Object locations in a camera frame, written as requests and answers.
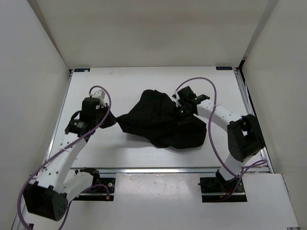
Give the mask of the black pleated skirt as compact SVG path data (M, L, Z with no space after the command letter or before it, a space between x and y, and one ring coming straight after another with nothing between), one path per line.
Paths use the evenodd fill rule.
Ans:
M145 90L127 114L117 117L117 123L124 133L144 137L158 148L183 150L202 146L206 123L181 111L166 93Z

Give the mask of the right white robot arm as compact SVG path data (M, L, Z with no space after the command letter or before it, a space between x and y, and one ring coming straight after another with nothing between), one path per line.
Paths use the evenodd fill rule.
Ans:
M212 149L221 163L217 171L215 185L220 191L227 191L238 178L241 169L260 150L265 147L265 141L257 118L252 114L240 115L216 104L207 95L197 96L194 93L183 95L177 93L177 103L180 115L196 114L208 119L207 132ZM214 123L227 133L229 155L223 161L213 143L211 124Z

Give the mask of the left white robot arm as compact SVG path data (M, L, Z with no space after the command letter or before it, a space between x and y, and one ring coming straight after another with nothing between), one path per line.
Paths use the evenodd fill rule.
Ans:
M110 127L115 122L102 96L83 100L82 109L73 114L65 129L59 147L60 155L54 155L46 168L25 186L23 196L28 212L59 221L69 202L82 191L95 192L100 188L99 172L95 168L81 168L73 178L65 179L95 129Z

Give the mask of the left blue corner label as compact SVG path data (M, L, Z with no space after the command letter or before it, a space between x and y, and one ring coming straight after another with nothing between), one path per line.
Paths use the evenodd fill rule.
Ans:
M75 68L74 72L89 72L90 68Z

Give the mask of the blue corner label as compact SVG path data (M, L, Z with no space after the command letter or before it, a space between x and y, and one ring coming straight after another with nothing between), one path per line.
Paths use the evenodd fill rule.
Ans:
M74 72L89 72L90 68L75 68Z
M217 66L216 70L233 70L233 68L227 66Z

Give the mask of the right blue corner label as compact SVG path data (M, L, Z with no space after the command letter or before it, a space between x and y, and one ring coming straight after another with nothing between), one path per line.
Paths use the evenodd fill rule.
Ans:
M233 68L227 66L217 66L216 70L233 70Z

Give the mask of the front aluminium rail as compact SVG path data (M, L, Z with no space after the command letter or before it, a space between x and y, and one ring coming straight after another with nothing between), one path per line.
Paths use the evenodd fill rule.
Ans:
M102 174L115 173L215 173L218 167L96 168Z

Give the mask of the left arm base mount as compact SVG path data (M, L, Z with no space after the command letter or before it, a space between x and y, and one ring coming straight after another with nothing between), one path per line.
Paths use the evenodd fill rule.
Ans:
M103 184L104 186L95 186L86 192L77 195L74 201L114 201L116 175L115 174L99 174L92 179L94 184Z

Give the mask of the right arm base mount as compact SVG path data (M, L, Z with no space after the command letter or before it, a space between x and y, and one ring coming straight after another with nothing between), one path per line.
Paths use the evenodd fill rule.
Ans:
M226 181L219 172L214 177L200 177L202 203L242 203L247 196L242 179Z

